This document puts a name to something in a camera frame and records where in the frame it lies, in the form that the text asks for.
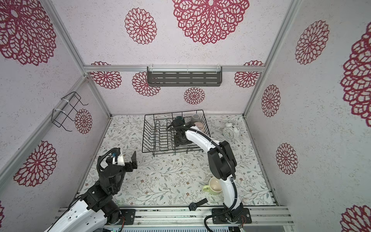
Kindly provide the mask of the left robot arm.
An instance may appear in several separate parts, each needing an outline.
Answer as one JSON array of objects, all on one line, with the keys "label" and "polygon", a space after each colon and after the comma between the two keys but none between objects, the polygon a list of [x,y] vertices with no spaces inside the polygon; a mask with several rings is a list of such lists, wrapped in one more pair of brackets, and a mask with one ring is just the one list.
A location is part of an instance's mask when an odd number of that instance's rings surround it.
[{"label": "left robot arm", "polygon": [[113,148],[97,160],[98,181],[85,193],[77,196],[67,210],[56,220],[47,232],[94,232],[103,230],[106,224],[133,224],[135,210],[124,211],[113,201],[121,190],[125,174],[138,168],[137,154],[125,162],[120,148]]}]

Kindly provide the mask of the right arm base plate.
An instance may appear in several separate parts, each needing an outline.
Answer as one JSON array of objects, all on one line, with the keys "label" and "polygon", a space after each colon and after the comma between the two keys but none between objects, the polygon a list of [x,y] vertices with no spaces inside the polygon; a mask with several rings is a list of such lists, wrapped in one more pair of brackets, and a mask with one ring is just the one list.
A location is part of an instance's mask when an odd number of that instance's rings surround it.
[{"label": "right arm base plate", "polygon": [[248,208],[238,208],[227,214],[213,216],[213,224],[251,224],[252,218]]}]

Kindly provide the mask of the teal mug cream inside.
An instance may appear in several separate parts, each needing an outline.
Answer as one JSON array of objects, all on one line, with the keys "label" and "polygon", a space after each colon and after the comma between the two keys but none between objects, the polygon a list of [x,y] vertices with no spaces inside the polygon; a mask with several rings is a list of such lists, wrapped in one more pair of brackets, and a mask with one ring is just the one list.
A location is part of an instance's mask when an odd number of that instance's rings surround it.
[{"label": "teal mug cream inside", "polygon": [[185,120],[182,116],[177,116],[174,120],[175,124],[183,125],[185,124]]}]

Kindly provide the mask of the grey mug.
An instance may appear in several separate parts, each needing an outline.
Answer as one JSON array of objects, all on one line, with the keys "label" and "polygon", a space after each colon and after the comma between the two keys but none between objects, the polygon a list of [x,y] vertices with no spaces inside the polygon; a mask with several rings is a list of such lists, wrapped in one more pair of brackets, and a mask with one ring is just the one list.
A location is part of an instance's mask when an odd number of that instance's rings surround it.
[{"label": "grey mug", "polygon": [[201,122],[201,116],[199,114],[193,114],[191,116],[191,122],[192,123]]}]

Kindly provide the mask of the black wire dish rack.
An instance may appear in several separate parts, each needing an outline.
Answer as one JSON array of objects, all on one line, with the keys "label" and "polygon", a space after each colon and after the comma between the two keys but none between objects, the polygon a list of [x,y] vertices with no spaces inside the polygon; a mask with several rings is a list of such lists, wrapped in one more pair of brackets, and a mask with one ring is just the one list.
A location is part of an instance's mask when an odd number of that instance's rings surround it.
[{"label": "black wire dish rack", "polygon": [[162,154],[176,154],[181,152],[201,151],[194,143],[182,145],[177,142],[176,131],[167,131],[173,120],[182,117],[189,123],[194,114],[200,116],[204,125],[204,133],[210,136],[206,115],[203,110],[189,110],[180,112],[147,114],[144,117],[142,152],[151,153],[153,156]]}]

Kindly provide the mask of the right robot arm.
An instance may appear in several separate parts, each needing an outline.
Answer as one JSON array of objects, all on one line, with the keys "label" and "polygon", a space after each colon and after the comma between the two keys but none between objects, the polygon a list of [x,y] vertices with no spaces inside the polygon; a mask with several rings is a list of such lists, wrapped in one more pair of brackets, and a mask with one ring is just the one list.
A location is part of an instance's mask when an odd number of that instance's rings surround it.
[{"label": "right robot arm", "polygon": [[230,144],[227,141],[219,142],[209,137],[195,124],[181,125],[177,120],[167,127],[167,131],[176,131],[180,139],[196,144],[207,153],[210,171],[220,181],[224,206],[233,212],[242,210],[243,204],[235,184],[237,162]]}]

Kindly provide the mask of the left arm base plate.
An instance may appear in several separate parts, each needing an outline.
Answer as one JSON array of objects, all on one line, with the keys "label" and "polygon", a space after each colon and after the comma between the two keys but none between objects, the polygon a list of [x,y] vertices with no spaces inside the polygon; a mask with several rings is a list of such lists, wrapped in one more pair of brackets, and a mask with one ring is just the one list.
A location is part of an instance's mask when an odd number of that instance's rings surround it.
[{"label": "left arm base plate", "polygon": [[121,216],[120,216],[120,223],[121,225],[133,225],[135,220],[136,210],[129,208],[129,209],[121,209]]}]

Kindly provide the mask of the light green mug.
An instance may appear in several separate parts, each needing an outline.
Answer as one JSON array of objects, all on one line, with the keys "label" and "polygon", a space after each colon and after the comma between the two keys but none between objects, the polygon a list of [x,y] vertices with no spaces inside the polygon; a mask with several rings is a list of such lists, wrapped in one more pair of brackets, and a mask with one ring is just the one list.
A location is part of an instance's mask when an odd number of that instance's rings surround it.
[{"label": "light green mug", "polygon": [[202,191],[211,195],[219,195],[222,192],[222,187],[219,183],[219,179],[217,179],[216,177],[211,178],[208,185],[203,186]]}]

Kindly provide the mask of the pink tall mug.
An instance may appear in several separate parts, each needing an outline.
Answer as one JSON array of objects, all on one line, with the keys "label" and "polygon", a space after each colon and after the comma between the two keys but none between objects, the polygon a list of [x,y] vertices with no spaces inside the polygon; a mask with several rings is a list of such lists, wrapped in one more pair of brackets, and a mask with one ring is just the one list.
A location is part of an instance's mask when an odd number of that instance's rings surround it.
[{"label": "pink tall mug", "polygon": [[201,122],[195,122],[194,124],[195,124],[195,126],[196,126],[200,131],[205,132],[205,126],[204,126],[203,123],[201,123]]}]

